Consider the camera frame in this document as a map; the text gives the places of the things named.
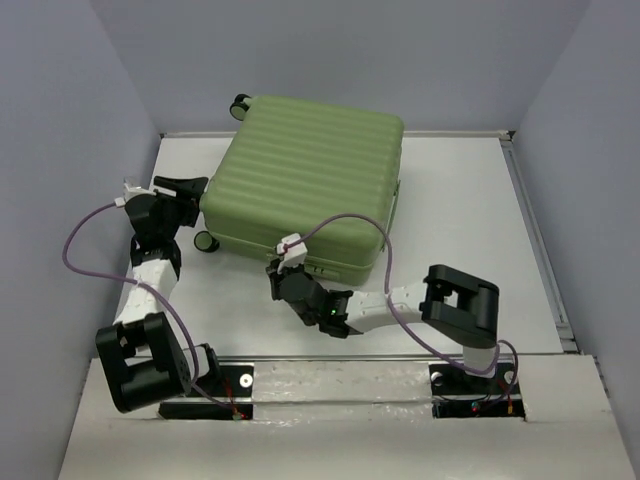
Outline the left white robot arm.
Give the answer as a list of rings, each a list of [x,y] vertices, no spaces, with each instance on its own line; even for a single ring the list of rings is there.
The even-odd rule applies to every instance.
[[[193,227],[208,179],[157,176],[153,190],[125,183],[114,200],[133,229],[130,285],[114,323],[98,330],[96,347],[115,407],[129,413],[174,397],[215,392],[221,370],[199,360],[186,325],[169,302],[181,275],[176,235]]]

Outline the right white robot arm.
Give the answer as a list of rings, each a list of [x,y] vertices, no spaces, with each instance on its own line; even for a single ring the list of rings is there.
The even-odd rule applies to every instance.
[[[345,339],[398,325],[432,355],[444,359],[410,329],[427,325],[463,350],[462,384],[482,392],[497,378],[499,287],[443,264],[429,268],[423,281],[384,292],[328,290],[304,267],[283,267],[279,259],[266,267],[271,297],[283,301],[308,327]]]

